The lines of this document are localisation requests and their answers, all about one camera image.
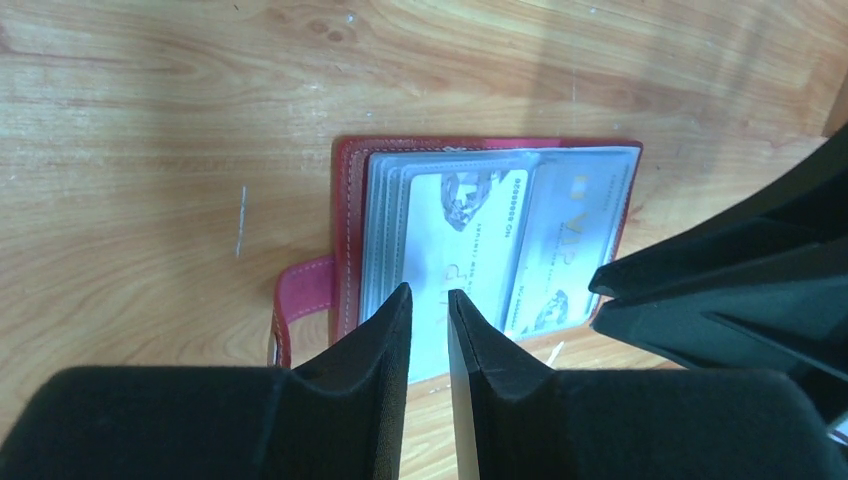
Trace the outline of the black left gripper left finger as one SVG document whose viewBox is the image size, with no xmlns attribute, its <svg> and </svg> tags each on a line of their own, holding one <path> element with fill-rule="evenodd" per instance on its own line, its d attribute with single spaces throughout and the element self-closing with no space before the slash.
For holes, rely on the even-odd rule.
<svg viewBox="0 0 848 480">
<path fill-rule="evenodd" d="M 1 448 L 5 479 L 395 479 L 412 294 L 283 367 L 87 366 L 33 395 Z"/>
</svg>

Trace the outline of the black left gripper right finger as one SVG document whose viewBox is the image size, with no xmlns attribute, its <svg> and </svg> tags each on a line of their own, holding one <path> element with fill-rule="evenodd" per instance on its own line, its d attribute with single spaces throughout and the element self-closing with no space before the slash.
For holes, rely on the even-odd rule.
<svg viewBox="0 0 848 480">
<path fill-rule="evenodd" d="M 448 295 L 462 479 L 843 479 L 811 401 L 763 370 L 556 370 Z"/>
</svg>

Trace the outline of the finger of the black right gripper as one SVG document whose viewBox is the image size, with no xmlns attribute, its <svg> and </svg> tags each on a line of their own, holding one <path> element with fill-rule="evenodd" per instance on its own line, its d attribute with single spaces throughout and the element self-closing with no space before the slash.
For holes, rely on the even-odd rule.
<svg viewBox="0 0 848 480">
<path fill-rule="evenodd" d="M 847 413 L 847 133 L 703 223 L 599 268 L 599 334 L 690 369 L 770 369 Z"/>
</svg>

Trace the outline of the red leather card holder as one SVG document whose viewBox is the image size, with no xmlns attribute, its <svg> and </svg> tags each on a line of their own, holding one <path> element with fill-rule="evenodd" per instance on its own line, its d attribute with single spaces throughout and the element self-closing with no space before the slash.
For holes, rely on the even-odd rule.
<svg viewBox="0 0 848 480">
<path fill-rule="evenodd" d="M 333 345 L 357 327 L 363 267 L 364 215 L 370 188 L 368 167 L 375 153 L 444 152 L 449 150 L 510 150 L 591 147 L 634 147 L 640 157 L 644 145 L 624 138 L 376 136 L 349 135 L 332 148 L 333 253 L 286 268 L 273 294 L 267 363 L 289 368 L 292 345 L 289 326 L 310 314 L 327 311 L 328 344 Z"/>
</svg>

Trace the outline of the white diamond card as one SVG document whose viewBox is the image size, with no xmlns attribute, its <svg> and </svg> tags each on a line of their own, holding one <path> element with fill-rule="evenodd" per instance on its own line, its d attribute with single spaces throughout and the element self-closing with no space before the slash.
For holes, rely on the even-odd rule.
<svg viewBox="0 0 848 480">
<path fill-rule="evenodd" d="M 412 179 L 401 274 L 413 293 L 411 382 L 449 369 L 449 291 L 464 291 L 487 315 L 502 313 L 527 180 L 525 170 Z"/>
</svg>

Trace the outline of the silver VIP card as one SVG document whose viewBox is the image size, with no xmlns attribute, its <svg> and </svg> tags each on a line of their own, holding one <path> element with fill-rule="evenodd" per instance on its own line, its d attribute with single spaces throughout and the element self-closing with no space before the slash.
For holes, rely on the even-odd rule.
<svg viewBox="0 0 848 480">
<path fill-rule="evenodd" d="M 504 332 L 518 339 L 584 323 L 588 289 L 615 249 L 636 148 L 548 152 L 533 174 Z"/>
</svg>

